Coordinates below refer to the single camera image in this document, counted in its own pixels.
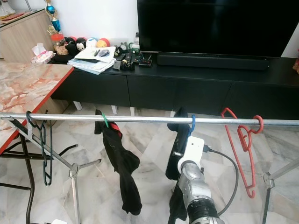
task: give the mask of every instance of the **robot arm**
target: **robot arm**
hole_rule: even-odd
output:
[[[182,190],[190,224],[225,224],[217,214],[209,186],[200,170],[204,141],[189,137],[184,156],[178,162],[181,173],[178,186]]]

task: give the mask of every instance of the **soundbar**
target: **soundbar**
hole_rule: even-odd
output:
[[[159,65],[241,70],[265,70],[269,67],[269,60],[266,57],[168,52],[158,53],[157,63]]]

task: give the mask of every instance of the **red table edge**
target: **red table edge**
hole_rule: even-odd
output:
[[[39,105],[36,106],[36,108],[32,111],[33,113],[36,113],[42,105],[50,98],[50,96],[54,93],[54,91],[61,85],[61,83],[64,82],[64,80],[71,74],[71,72],[74,70],[73,67],[65,74],[65,76],[54,86],[54,88],[44,97],[44,99],[39,103]],[[27,121],[24,120],[22,122],[23,125],[26,125]],[[3,151],[8,147],[8,145],[14,140],[14,138],[17,136],[19,132],[16,130],[8,139],[7,141],[1,146],[0,148],[0,154],[3,153]]]

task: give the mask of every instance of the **clothes drying rack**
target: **clothes drying rack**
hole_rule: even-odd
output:
[[[27,121],[27,127],[22,125],[18,119],[27,119],[24,113],[0,113],[0,119],[5,120],[9,125],[15,128],[22,136],[21,140],[27,138],[34,145],[42,148],[41,139],[36,137],[32,132],[32,126]],[[105,121],[100,115],[66,115],[66,114],[30,114],[31,120],[65,120],[65,121]],[[144,122],[144,123],[185,123],[192,124],[192,118],[167,118],[167,117],[129,117],[129,116],[106,116],[108,121],[114,122]],[[260,122],[257,119],[219,119],[219,118],[196,118],[195,123],[197,124],[211,124],[211,125],[259,125]],[[279,119],[264,119],[264,126],[299,126],[299,120],[279,120]],[[45,153],[50,154],[50,147],[44,145]],[[99,163],[100,160],[96,160],[87,164],[78,165],[76,163],[70,164],[68,161],[63,159],[58,153],[53,150],[53,157],[59,160],[62,164],[70,169],[69,177],[72,179],[73,189],[73,200],[75,209],[75,220],[76,224],[81,224],[79,201],[78,201],[78,186],[77,186],[77,174],[81,168],[88,167],[90,165]],[[275,179],[288,173],[299,166],[299,158],[292,161],[288,165],[282,167],[273,174],[266,172],[264,174],[264,182],[266,186],[266,194],[263,198],[262,214],[260,224],[266,223],[270,192],[275,187]]]

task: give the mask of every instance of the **marble table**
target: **marble table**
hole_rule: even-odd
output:
[[[0,112],[37,112],[72,71],[70,65],[1,62]],[[0,154],[17,134],[0,120]]]

